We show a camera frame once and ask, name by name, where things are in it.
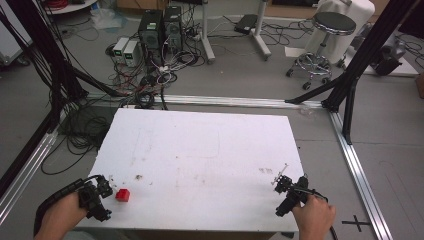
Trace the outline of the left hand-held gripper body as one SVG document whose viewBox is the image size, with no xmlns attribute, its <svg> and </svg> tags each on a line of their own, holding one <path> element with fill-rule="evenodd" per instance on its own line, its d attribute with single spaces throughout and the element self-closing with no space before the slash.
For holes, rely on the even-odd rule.
<svg viewBox="0 0 424 240">
<path fill-rule="evenodd" d="M 91 211 L 101 203 L 96 187 L 91 183 L 86 183 L 79 191 L 79 206 Z"/>
</svg>

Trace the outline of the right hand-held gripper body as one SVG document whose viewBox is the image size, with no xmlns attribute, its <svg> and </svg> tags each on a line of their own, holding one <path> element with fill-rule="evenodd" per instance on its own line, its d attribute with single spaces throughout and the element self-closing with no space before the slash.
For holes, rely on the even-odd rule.
<svg viewBox="0 0 424 240">
<path fill-rule="evenodd" d="M 307 202 L 308 193 L 306 190 L 308 189 L 309 181 L 305 176 L 301 176 L 298 179 L 297 183 L 294 183 L 292 186 L 292 207 L 295 207 L 299 203 Z"/>
</svg>

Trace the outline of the red cube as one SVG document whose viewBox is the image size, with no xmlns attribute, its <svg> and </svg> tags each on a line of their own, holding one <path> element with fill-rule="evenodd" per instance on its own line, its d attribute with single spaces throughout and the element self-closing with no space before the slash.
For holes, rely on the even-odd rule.
<svg viewBox="0 0 424 240">
<path fill-rule="evenodd" d="M 130 191 L 128 189 L 119 189 L 115 194 L 115 199 L 119 202 L 128 202 L 130 198 Z"/>
</svg>

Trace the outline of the person's right hand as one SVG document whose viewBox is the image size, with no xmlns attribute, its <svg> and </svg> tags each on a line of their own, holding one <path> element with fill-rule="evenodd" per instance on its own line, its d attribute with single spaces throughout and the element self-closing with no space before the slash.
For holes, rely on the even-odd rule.
<svg viewBox="0 0 424 240">
<path fill-rule="evenodd" d="M 336 217 L 336 207 L 309 195 L 307 202 L 292 209 L 299 229 L 299 240 L 324 240 Z"/>
</svg>

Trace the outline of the person's left hand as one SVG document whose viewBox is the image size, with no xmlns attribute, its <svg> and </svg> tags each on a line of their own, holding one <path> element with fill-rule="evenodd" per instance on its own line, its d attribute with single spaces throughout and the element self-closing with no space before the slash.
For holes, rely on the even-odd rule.
<svg viewBox="0 0 424 240">
<path fill-rule="evenodd" d="M 79 195 L 71 193 L 53 204 L 44 214 L 41 227 L 34 240 L 63 240 L 87 215 L 88 211 L 79 206 Z"/>
</svg>

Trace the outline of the thin white stick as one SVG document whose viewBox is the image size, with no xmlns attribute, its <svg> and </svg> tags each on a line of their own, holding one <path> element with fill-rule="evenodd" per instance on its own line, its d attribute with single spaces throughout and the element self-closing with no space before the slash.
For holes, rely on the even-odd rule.
<svg viewBox="0 0 424 240">
<path fill-rule="evenodd" d="M 274 185 L 280 181 L 280 179 L 283 177 L 285 170 L 287 169 L 289 165 L 287 163 L 284 164 L 284 167 L 281 171 L 278 172 L 277 176 L 273 179 L 271 182 L 271 185 Z"/>
</svg>

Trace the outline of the white power supply box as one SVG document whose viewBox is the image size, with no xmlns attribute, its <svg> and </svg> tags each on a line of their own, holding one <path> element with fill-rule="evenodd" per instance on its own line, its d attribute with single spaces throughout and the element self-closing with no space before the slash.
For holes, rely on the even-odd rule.
<svg viewBox="0 0 424 240">
<path fill-rule="evenodd" d="M 129 41 L 128 37 L 121 37 L 115 46 L 113 47 L 112 51 L 115 57 L 121 57 L 123 55 L 123 51 L 126 48 L 126 45 Z"/>
<path fill-rule="evenodd" d="M 124 50 L 124 58 L 128 67 L 135 67 L 139 62 L 138 43 L 130 40 Z"/>
</svg>

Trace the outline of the black round stool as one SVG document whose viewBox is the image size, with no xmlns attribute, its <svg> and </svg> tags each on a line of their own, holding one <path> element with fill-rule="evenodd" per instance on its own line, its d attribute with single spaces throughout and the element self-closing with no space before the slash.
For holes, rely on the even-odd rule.
<svg viewBox="0 0 424 240">
<path fill-rule="evenodd" d="M 318 12 L 312 18 L 315 28 L 325 33 L 315 52 L 306 52 L 296 58 L 292 67 L 287 70 L 286 76 L 291 77 L 295 68 L 302 69 L 309 74 L 309 79 L 302 85 L 304 90 L 309 90 L 315 76 L 321 76 L 321 83 L 331 81 L 332 69 L 329 60 L 323 55 L 331 35 L 349 36 L 356 29 L 356 23 L 348 16 L 337 12 Z"/>
</svg>

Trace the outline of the black computer tower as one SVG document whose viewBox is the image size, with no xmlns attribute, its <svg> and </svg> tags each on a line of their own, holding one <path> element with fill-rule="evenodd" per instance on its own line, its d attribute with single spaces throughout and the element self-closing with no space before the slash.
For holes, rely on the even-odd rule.
<svg viewBox="0 0 424 240">
<path fill-rule="evenodd" d="M 138 35 L 143 54 L 149 65 L 162 65 L 163 27 L 163 13 L 161 10 L 148 9 L 144 12 L 138 28 Z"/>
<path fill-rule="evenodd" d="M 166 42 L 168 49 L 173 53 L 182 50 L 181 13 L 180 6 L 168 6 L 164 13 Z"/>
</svg>

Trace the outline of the black flat box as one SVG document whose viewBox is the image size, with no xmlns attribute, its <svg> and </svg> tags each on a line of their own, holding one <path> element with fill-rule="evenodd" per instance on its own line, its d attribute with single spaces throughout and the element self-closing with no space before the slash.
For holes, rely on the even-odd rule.
<svg viewBox="0 0 424 240">
<path fill-rule="evenodd" d="M 244 15 L 235 25 L 234 31 L 248 35 L 256 26 L 257 16 L 255 14 Z"/>
</svg>

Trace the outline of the clear plastic bag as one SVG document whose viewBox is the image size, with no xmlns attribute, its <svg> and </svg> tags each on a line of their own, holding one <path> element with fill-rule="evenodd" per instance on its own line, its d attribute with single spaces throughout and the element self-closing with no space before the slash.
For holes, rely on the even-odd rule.
<svg viewBox="0 0 424 240">
<path fill-rule="evenodd" d="M 90 11 L 93 27 L 97 30 L 122 28 L 127 19 L 113 9 L 93 9 Z"/>
</svg>

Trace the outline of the round white table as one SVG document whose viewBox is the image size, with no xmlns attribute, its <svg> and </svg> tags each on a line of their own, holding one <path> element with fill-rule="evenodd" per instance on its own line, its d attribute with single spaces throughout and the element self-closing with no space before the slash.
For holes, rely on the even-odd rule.
<svg viewBox="0 0 424 240">
<path fill-rule="evenodd" d="M 43 9 L 49 15 L 58 15 L 79 11 L 93 4 L 98 0 L 44 0 L 42 3 Z"/>
</svg>

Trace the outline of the aluminium floor rail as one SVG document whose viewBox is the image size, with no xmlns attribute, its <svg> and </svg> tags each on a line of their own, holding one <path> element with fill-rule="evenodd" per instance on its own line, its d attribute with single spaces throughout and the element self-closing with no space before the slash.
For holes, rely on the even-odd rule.
<svg viewBox="0 0 424 240">
<path fill-rule="evenodd" d="M 57 133 L 45 134 L 43 136 L 35 146 L 35 149 L 26 158 L 26 163 L 18 172 L 5 194 L 0 198 L 0 226 L 7 219 L 9 213 L 32 180 L 42 161 L 50 152 L 57 138 Z"/>
<path fill-rule="evenodd" d="M 265 109 L 322 109 L 319 101 L 304 101 L 300 104 L 288 103 L 279 99 L 258 99 L 238 97 L 213 97 L 213 96 L 188 96 L 188 95 L 164 95 L 168 104 L 175 105 L 202 105 L 223 106 L 242 108 L 265 108 Z"/>
<path fill-rule="evenodd" d="M 334 130 L 342 148 L 348 169 L 353 177 L 367 216 L 370 220 L 373 232 L 377 240 L 394 240 L 374 196 L 366 174 L 362 168 L 360 159 L 352 144 L 349 144 L 342 134 L 342 119 L 338 113 L 330 113 Z"/>
</svg>

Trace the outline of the black slanted frame strut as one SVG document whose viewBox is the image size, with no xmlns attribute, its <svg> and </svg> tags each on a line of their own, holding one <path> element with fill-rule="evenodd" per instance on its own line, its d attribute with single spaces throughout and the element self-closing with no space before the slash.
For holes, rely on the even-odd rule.
<svg viewBox="0 0 424 240">
<path fill-rule="evenodd" d="M 0 178 L 0 198 L 6 194 L 12 182 L 17 178 L 18 173 L 23 169 L 24 165 L 29 161 L 29 157 L 34 152 L 35 148 L 41 142 L 41 139 L 47 133 L 53 113 L 48 112 L 41 124 L 38 126 L 34 134 L 24 145 L 15 160 Z"/>
</svg>

